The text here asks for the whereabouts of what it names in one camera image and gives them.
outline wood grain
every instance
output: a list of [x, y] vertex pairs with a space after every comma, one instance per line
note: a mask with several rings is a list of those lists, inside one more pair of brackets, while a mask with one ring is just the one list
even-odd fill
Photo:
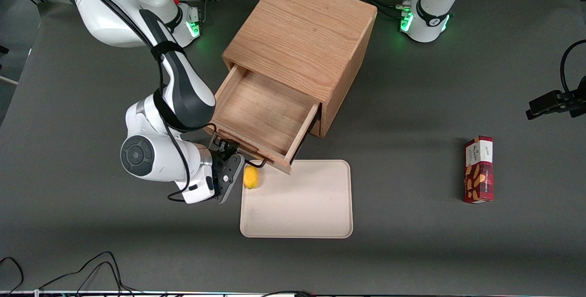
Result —
[[357, 0], [260, 0], [222, 56], [324, 103], [375, 13]]
[[360, 42], [356, 44], [356, 48], [353, 51], [352, 59], [346, 65], [342, 77], [337, 84], [334, 92], [331, 94], [330, 99], [326, 103], [324, 103], [324, 108], [322, 109], [322, 119], [320, 124], [320, 137], [324, 138], [326, 133], [328, 133], [329, 128], [333, 122], [333, 119], [336, 117], [352, 82], [354, 82], [354, 78], [356, 78], [356, 74], [358, 74], [358, 70], [362, 67], [362, 62], [364, 61], [364, 54], [366, 53], [366, 47], [368, 46], [368, 41], [370, 40], [370, 34], [372, 33], [372, 28], [374, 26], [374, 17], [371, 18], [370, 22], [363, 30], [363, 34], [360, 37]]
[[314, 99], [238, 65], [216, 99], [222, 99], [212, 119], [218, 135], [282, 166], [288, 166], [287, 155], [295, 152], [319, 107]]

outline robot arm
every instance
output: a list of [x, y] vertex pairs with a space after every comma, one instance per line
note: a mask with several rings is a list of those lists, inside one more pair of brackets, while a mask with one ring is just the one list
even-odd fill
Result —
[[404, 20], [401, 31], [413, 40], [434, 41], [445, 30], [449, 12], [456, 0], [406, 0], [402, 7]]
[[[94, 37], [119, 47], [148, 45], [170, 77], [163, 94], [157, 91], [126, 111], [128, 134], [120, 152], [125, 170], [145, 180], [176, 182], [186, 203], [210, 199], [223, 188], [228, 194], [233, 177], [243, 166], [242, 155], [236, 149], [218, 154], [180, 138], [182, 132], [201, 127], [212, 119], [216, 100], [189, 63], [169, 26], [153, 11], [144, 9], [138, 0], [109, 0], [115, 7], [106, 5], [108, 0], [74, 1]], [[134, 32], [130, 26], [140, 32]], [[234, 162], [230, 168], [225, 165], [228, 158]], [[232, 174], [223, 184], [218, 183], [217, 176], [224, 171]]]

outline green led light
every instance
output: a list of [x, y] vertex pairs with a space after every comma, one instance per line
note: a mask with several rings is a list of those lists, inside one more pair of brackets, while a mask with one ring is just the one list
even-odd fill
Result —
[[448, 16], [445, 18], [445, 22], [444, 22], [444, 26], [441, 28], [441, 31], [443, 32], [448, 24], [448, 20], [450, 19], [450, 15], [448, 14]]
[[407, 15], [407, 17], [404, 17], [403, 21], [401, 22], [401, 30], [403, 30], [404, 32], [407, 32], [409, 30], [409, 27], [411, 26], [412, 21], [413, 21], [413, 14], [409, 13]]
[[185, 22], [185, 24], [187, 25], [187, 28], [189, 29], [189, 32], [193, 38], [199, 36], [199, 24], [197, 22]]

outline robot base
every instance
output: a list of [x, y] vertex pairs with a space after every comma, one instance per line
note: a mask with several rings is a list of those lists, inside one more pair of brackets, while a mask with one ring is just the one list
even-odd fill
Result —
[[[417, 1], [419, 0], [406, 0], [403, 1], [403, 5], [409, 5], [411, 8], [414, 8], [416, 7]], [[450, 19], [450, 16], [447, 16], [443, 22], [438, 22], [437, 26], [429, 27], [416, 10], [409, 10], [408, 12], [404, 12], [403, 15], [400, 28], [401, 32], [407, 34], [414, 41], [421, 43], [435, 41], [445, 30], [446, 24]]]
[[183, 20], [173, 30], [173, 38], [180, 47], [185, 48], [201, 34], [199, 11], [197, 7], [185, 3], [179, 3], [178, 7], [182, 10]]

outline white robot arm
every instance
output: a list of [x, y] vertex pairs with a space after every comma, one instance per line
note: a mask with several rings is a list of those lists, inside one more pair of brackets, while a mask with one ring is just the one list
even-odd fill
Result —
[[413, 40], [434, 41], [446, 28], [449, 12], [456, 0], [406, 0], [401, 31]]
[[168, 86], [163, 89], [161, 80], [159, 90], [126, 111], [128, 134], [120, 151], [125, 170], [145, 180], [175, 182], [186, 203], [220, 196], [222, 203], [244, 163], [237, 146], [210, 151], [180, 138], [207, 124], [216, 105], [181, 46], [195, 38], [189, 30], [197, 17], [184, 14], [193, 8], [173, 0], [73, 2], [94, 37], [117, 47], [147, 45], [170, 77]]

